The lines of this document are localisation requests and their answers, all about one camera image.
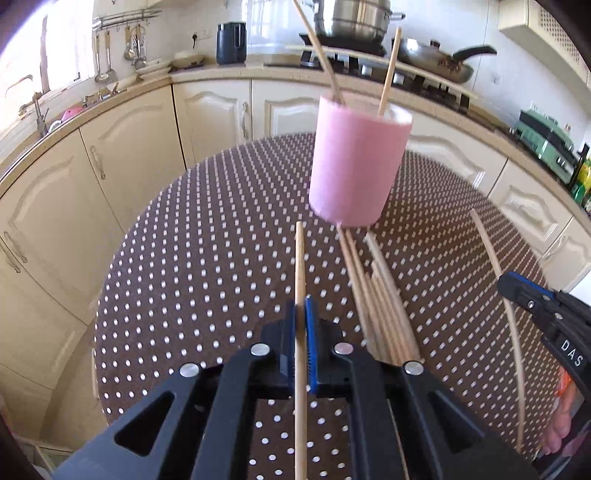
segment black tool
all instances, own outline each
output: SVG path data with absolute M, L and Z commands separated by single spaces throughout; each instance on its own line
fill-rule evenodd
M 542 343 L 556 357 L 586 400 L 591 400 L 591 309 L 562 291 L 552 292 L 525 277 L 508 272 L 498 291 L 532 314 Z
M 348 402 L 353 478 L 404 479 L 401 451 L 412 478 L 538 478 L 419 362 L 377 362 L 320 320 L 310 297 L 305 311 L 311 391 Z M 246 478 L 256 400 L 293 394 L 295 312 L 289 303 L 285 319 L 266 325 L 259 343 L 224 366 L 183 365 L 62 463 L 54 478 Z

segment cream cabinet door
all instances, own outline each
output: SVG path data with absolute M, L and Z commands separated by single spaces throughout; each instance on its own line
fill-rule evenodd
M 591 236 L 574 218 L 540 259 L 550 287 L 570 291 L 591 271 Z
M 185 171 L 167 86 L 119 105 L 80 128 L 100 186 L 123 230 Z
M 14 431 L 22 437 L 38 439 L 52 390 L 0 365 L 0 392 L 6 401 Z
M 252 135 L 315 132 L 320 97 L 329 90 L 296 82 L 252 81 Z
M 511 162 L 507 162 L 489 200 L 513 222 L 539 257 L 572 217 L 544 186 Z
M 173 92 L 188 167 L 252 139 L 250 80 L 178 83 Z
M 453 170 L 488 195 L 507 162 L 506 157 L 438 120 L 413 114 L 407 148 Z
M 0 240 L 0 364 L 55 388 L 86 325 L 52 299 Z
M 87 325 L 123 231 L 77 130 L 0 199 L 0 237 L 22 268 Z

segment metal screw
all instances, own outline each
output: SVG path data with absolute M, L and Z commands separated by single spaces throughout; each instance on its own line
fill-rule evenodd
M 255 343 L 251 347 L 251 353 L 254 356 L 265 356 L 269 355 L 271 348 L 266 343 Z
M 425 368 L 419 362 L 407 362 L 404 364 L 404 371 L 409 375 L 421 375 Z
M 195 377 L 199 373 L 199 366 L 195 364 L 184 364 L 178 371 L 183 377 Z
M 350 355 L 353 353 L 353 345 L 347 342 L 337 343 L 335 345 L 335 352 L 339 355 Z

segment cabinet drawer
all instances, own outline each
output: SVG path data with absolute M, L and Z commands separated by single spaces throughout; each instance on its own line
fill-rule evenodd
M 421 113 L 413 114 L 407 148 L 432 158 L 488 195 L 507 159 L 444 123 Z
M 591 236 L 574 218 L 540 259 L 548 285 L 570 291 L 591 271 Z
M 544 186 L 511 162 L 503 169 L 489 200 L 513 222 L 539 257 L 572 217 Z
M 22 437 L 38 439 L 52 390 L 0 365 L 0 392 L 6 401 L 14 431 Z

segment black kettle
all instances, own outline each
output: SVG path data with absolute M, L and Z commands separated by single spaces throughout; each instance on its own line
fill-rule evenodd
M 246 24 L 220 23 L 217 26 L 216 61 L 218 65 L 246 61 Z

